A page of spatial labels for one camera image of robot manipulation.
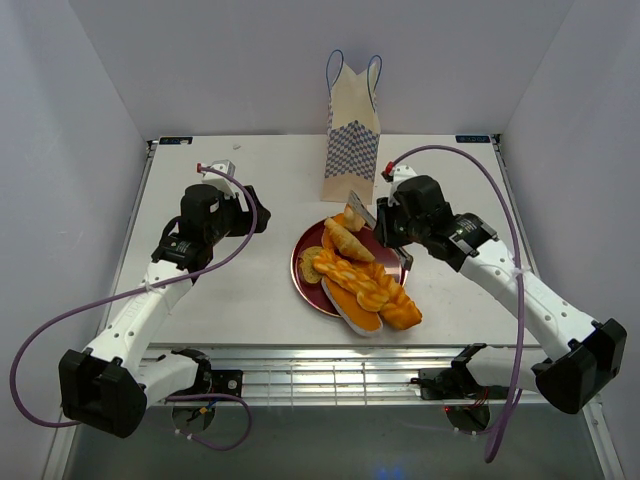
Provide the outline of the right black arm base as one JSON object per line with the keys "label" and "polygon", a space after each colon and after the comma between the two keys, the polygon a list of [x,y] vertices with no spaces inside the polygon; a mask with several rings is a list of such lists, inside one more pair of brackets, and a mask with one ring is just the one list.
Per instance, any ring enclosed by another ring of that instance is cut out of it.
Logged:
{"label": "right black arm base", "polygon": [[410,380],[420,389],[423,400],[489,400],[505,399],[508,388],[479,384],[465,369],[420,369],[418,376]]}

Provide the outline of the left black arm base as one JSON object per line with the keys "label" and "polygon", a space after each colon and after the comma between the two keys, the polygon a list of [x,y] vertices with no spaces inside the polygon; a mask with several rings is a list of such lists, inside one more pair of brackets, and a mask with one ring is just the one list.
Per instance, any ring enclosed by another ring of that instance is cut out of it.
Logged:
{"label": "left black arm base", "polygon": [[174,392],[173,396],[211,393],[242,396],[242,370],[214,369],[205,353],[191,348],[172,350],[171,353],[189,358],[197,364],[194,382],[186,389]]}

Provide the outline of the beige ridged long bread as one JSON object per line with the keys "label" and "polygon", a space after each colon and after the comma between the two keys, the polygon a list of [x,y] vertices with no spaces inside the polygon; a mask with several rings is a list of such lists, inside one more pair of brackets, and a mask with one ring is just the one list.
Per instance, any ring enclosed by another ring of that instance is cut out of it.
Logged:
{"label": "beige ridged long bread", "polygon": [[345,205],[344,211],[344,227],[350,232],[359,232],[366,222],[349,204]]}

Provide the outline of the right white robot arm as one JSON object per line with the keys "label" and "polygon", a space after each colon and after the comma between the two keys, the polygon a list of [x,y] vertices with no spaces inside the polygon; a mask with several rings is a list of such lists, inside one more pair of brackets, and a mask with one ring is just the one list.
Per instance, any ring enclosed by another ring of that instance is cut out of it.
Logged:
{"label": "right white robot arm", "polygon": [[562,299],[530,271],[484,220],[455,214],[439,183],[413,170],[385,174],[377,201],[376,240],[385,247],[417,243],[479,285],[512,315],[524,316],[543,356],[523,355],[518,386],[541,394],[563,413],[578,413],[619,373],[627,332],[599,322]]}

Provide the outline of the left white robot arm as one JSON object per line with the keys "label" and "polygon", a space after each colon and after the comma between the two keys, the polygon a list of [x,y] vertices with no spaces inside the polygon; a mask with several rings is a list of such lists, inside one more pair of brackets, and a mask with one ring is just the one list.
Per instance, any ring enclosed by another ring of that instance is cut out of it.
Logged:
{"label": "left white robot arm", "polygon": [[174,349],[152,362],[144,354],[159,327],[213,260],[226,237],[246,239],[266,229],[270,213],[252,186],[230,195],[209,184],[186,188],[180,213],[163,229],[141,282],[83,351],[59,362],[64,415],[120,438],[131,435],[146,409],[172,395],[205,397],[212,388],[207,357]]}

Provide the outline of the metal serving tongs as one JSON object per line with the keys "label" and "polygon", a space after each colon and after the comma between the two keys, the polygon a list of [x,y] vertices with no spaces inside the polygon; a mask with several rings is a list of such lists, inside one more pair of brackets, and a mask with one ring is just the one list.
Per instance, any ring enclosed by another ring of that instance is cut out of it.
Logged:
{"label": "metal serving tongs", "polygon": [[[363,204],[360,197],[354,190],[351,190],[348,195],[347,205],[360,217],[362,217],[365,221],[365,224],[371,229],[374,230],[376,226],[376,219],[374,216],[368,211],[366,206]],[[410,271],[413,266],[413,256],[410,255],[403,247],[400,248],[392,248],[392,251],[398,257],[401,267]]]}

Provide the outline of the pale triangular bread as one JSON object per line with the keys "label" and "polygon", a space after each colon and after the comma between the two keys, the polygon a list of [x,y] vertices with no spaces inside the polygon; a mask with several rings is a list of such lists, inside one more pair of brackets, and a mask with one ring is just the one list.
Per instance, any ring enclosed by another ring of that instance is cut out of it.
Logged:
{"label": "pale triangular bread", "polygon": [[371,263],[375,260],[373,253],[366,248],[351,232],[347,235],[340,249],[337,250],[342,256],[350,259]]}

